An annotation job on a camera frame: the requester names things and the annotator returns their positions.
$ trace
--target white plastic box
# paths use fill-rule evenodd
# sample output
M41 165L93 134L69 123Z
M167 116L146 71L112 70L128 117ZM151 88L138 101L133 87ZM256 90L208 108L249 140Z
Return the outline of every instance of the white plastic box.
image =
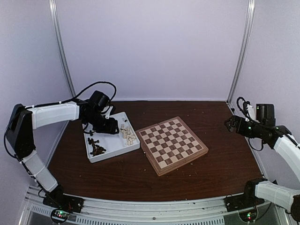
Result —
M125 127L130 126L131 130L133 131L133 133L136 136L136 133L135 133L133 127L131 126L129 119L125 112L120 112L118 114L111 115L110 117L115 118L118 121L119 129L122 124L124 124ZM92 129L92 125L89 124L89 126L86 128L85 131L89 132L91 129ZM97 143L97 145L105 148L106 152L101 155L97 155L97 156L91 155L90 153L93 151L93 147L92 147L92 145L89 145L88 138L93 138L94 141L99 140L100 142ZM115 135L94 133L94 135L91 136L89 134L84 134L84 141L85 141L88 159L91 163L95 163L95 162L98 162L98 161L101 161L101 160L104 160L107 158L111 158L114 156L118 156L118 155L130 152L130 151L139 149L141 146L140 140L138 139L137 136L136 136L136 139L133 141L132 145L127 145L127 140L123 138L123 134L121 132L119 132L118 134L115 134Z

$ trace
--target light chessboard square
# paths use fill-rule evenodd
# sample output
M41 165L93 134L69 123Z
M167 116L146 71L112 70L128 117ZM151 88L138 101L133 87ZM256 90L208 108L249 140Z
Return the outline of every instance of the light chessboard square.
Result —
M180 117L138 130L143 151L158 176L203 156L205 144Z

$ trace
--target white wall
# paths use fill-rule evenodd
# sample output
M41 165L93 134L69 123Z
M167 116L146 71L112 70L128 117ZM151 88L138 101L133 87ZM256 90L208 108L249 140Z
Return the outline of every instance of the white wall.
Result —
M47 0L0 1L0 134L15 104L32 105L70 98L63 76ZM46 161L63 124L34 132ZM10 158L0 140L0 224L13 225L31 179Z
M251 104L272 103L278 125L300 142L300 2L256 1L255 17L244 67L234 95ZM256 147L260 142L255 140ZM287 163L265 146L259 155L270 180L300 189Z
M226 100L247 8L244 0L58 0L75 90L106 80L116 99Z

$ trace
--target wooden table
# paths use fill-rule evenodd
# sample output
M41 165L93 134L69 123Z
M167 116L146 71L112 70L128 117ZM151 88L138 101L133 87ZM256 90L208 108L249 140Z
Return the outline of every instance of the wooden table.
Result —
M190 164L158 177L143 150L91 164L80 121L72 121L49 170L65 193L120 201L193 200L243 192L261 173L244 137L230 133L225 102L114 102L135 130L180 116L209 148Z

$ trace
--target ventilation grille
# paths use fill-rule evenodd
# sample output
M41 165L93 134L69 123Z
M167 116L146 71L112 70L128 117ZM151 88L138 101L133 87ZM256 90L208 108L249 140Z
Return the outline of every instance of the ventilation grille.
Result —
M45 208L43 206L32 205L31 211L44 215L50 216L51 210ZM113 222L113 221L105 221L102 219L93 219L93 218L86 218L84 216L79 215L70 215L68 219L69 223L77 224L77 225L153 225L154 223L123 223L123 222ZM189 222L189 223L160 223L157 222L155 225L225 225L223 217L215 217L210 219L200 219L197 221Z

